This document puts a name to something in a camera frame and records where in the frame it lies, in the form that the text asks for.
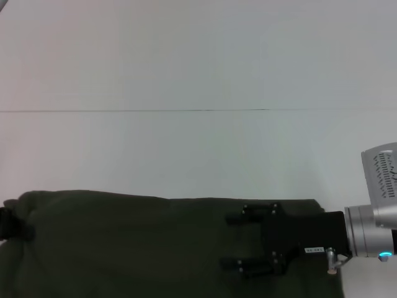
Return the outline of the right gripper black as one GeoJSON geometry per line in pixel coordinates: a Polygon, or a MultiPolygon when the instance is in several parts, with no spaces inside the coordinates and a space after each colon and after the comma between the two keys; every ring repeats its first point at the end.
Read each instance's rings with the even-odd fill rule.
{"type": "Polygon", "coordinates": [[[224,271],[244,277],[282,275],[290,263],[302,256],[325,258],[327,270],[337,269],[351,259],[344,213],[321,212],[291,215],[279,203],[247,204],[239,212],[225,215],[228,225],[260,224],[264,256],[222,257],[224,271]]]}

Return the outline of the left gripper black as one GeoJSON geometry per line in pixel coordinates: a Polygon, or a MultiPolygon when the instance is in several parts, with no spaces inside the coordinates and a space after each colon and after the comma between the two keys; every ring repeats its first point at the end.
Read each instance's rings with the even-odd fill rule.
{"type": "Polygon", "coordinates": [[[10,237],[24,241],[32,241],[35,238],[35,228],[21,219],[13,219],[12,211],[1,208],[1,241],[10,237]]]}

